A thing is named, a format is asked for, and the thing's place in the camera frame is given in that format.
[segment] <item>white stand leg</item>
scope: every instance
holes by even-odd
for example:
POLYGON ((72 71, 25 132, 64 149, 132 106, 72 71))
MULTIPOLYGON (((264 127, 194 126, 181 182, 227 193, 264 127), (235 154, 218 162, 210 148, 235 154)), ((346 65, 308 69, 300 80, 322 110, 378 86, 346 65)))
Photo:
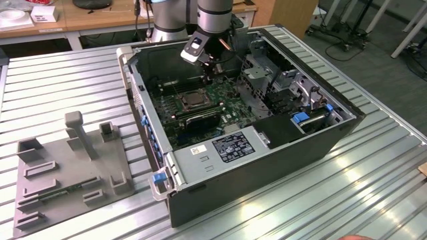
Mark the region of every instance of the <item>white stand leg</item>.
POLYGON ((415 16, 412 17, 411 21, 406 25, 406 28, 403 29, 403 32, 407 33, 410 31, 410 29, 412 28, 414 24, 420 20, 420 17, 426 14, 426 10, 427 10, 427 1, 422 5, 422 7, 418 10, 415 16))
POLYGON ((331 18, 334 16, 336 7, 339 6, 339 3, 340 3, 340 0, 334 0, 331 9, 328 10, 326 18, 324 18, 324 25, 328 25, 331 18))
POLYGON ((392 0, 386 0, 384 3, 380 6, 380 9, 378 10, 378 13, 367 26, 366 32, 370 34, 372 32, 372 29, 375 28, 376 24, 379 23, 379 20, 386 12, 386 9, 388 7, 388 4, 391 3, 392 0))
POLYGON ((398 46, 398 48, 395 49, 394 53, 391 54, 391 57, 395 59, 400 52, 403 51, 403 49, 407 47, 407 45, 410 44, 412 38, 415 37, 415 35, 419 33, 422 27, 426 25, 427 23, 427 14, 424 14, 424 16, 422 17, 422 19, 419 20, 418 24, 415 25, 412 31, 407 34, 403 42, 400 43, 400 45, 398 46))
POLYGON ((252 27, 254 16, 255 16, 255 11, 250 11, 246 13, 246 22, 248 24, 248 27, 252 27))
POLYGON ((340 19, 340 22, 342 22, 342 23, 347 22, 347 19, 348 19, 348 17, 350 17, 350 14, 351 14, 352 11, 354 11, 354 8, 355 8, 358 2, 359 2, 359 0, 351 0, 351 3, 350 3, 350 5, 348 5, 348 7, 347 7, 347 10, 346 10, 346 12, 344 12, 344 15, 342 16, 342 19, 340 19))
POLYGON ((65 37, 68 39, 71 49, 73 51, 83 50, 80 39, 79 39, 80 33, 77 31, 68 31, 68 32, 65 32, 65 37))

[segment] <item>label sticker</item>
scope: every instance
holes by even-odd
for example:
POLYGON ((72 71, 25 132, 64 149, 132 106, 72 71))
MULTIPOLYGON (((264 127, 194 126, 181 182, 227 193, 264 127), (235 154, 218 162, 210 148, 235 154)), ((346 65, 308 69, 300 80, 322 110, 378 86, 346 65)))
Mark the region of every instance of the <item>label sticker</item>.
POLYGON ((207 147, 204 145, 194 147, 191 150, 192 155, 196 155, 199 153, 203 153, 207 151, 207 147))
POLYGON ((49 33, 49 32, 59 32, 59 31, 63 31, 63 29, 61 28, 51 28, 51 29, 39 30, 39 33, 49 33))
POLYGON ((243 132, 238 132, 212 141, 212 144, 224 163, 230 163, 246 155, 255 153, 255 149, 243 132))

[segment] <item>warning label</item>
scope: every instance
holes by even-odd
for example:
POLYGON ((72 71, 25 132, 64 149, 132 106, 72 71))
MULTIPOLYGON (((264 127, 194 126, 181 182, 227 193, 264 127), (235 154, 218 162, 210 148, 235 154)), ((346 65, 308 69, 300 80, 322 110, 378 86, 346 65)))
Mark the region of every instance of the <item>warning label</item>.
POLYGON ((226 163, 255 153, 255 149, 242 132, 212 141, 212 144, 223 162, 226 163))

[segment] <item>white box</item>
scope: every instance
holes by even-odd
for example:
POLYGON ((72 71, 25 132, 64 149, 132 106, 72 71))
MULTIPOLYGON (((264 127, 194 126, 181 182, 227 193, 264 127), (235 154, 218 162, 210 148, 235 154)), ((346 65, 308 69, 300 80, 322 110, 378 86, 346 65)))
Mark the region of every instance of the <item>white box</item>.
POLYGON ((31 18, 35 23, 53 23, 59 19, 59 12, 55 6, 35 6, 31 11, 31 18))
POLYGON ((318 27, 320 27, 322 19, 324 19, 326 16, 327 16, 327 12, 316 6, 312 12, 310 25, 316 25, 318 27))
POLYGON ((25 12, 25 16, 15 21, 0 20, 0 32, 11 31, 16 29, 25 29, 33 27, 33 21, 29 17, 28 12, 25 12))

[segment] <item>aluminum table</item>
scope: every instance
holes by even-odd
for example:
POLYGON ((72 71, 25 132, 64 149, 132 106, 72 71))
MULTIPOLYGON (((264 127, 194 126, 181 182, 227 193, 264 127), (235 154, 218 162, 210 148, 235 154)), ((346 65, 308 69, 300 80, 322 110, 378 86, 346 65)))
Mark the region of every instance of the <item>aluminum table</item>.
POLYGON ((284 29, 266 27, 367 117, 314 164, 177 228, 152 198, 151 172, 116 60, 117 46, 16 58, 1 70, 0 239, 12 239, 16 141, 67 137, 63 116, 84 129, 120 127, 136 194, 27 239, 427 238, 427 138, 284 29))

